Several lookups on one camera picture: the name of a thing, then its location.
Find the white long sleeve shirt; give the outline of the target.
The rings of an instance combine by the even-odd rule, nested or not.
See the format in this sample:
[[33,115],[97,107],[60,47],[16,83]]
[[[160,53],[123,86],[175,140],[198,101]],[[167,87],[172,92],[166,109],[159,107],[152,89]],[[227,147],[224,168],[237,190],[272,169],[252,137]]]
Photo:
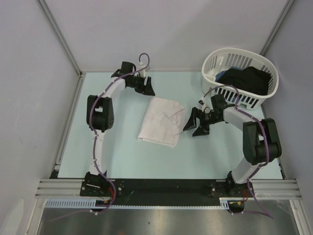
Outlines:
[[153,97],[146,109],[139,141],[174,148],[183,129],[185,108],[174,100]]

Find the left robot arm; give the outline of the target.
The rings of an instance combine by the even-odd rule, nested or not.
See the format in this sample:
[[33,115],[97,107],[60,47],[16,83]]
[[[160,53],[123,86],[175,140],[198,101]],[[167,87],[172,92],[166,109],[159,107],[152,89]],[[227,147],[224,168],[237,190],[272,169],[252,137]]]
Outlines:
[[86,173],[84,182],[86,188],[96,195],[104,195],[114,185],[106,176],[106,168],[102,166],[102,151],[104,138],[114,124],[113,100],[127,87],[143,95],[154,96],[151,77],[146,76],[149,64],[139,62],[137,68],[130,62],[122,62],[121,68],[112,76],[108,86],[100,95],[89,95],[87,98],[87,125],[92,132],[92,162]]

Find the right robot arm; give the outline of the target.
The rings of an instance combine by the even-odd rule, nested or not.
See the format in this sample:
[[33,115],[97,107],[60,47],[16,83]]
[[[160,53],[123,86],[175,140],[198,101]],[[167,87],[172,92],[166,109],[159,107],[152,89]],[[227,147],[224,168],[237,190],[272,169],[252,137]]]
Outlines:
[[281,157],[282,147],[276,123],[271,118],[259,120],[240,110],[235,104],[228,104],[223,95],[211,97],[212,109],[192,108],[183,130],[194,130],[194,137],[207,136],[210,126],[225,122],[242,131],[244,157],[238,166],[230,171],[221,188],[230,196],[241,196],[252,188],[251,178],[274,159]]

